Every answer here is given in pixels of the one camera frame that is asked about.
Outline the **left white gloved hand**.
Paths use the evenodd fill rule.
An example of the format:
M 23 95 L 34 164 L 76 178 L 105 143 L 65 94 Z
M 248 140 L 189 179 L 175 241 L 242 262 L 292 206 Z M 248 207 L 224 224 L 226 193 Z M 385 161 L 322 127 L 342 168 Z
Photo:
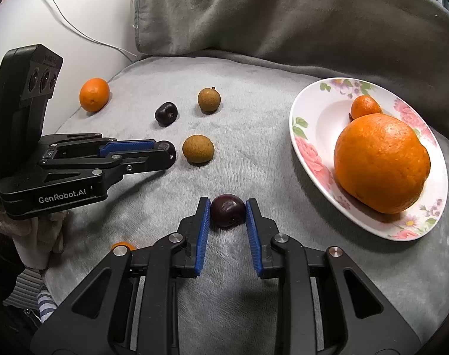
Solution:
M 26 220 L 14 220 L 0 205 L 0 233 L 8 235 L 22 263 L 30 269 L 45 270 L 51 252 L 64 250 L 62 226 L 68 211 L 35 216 Z

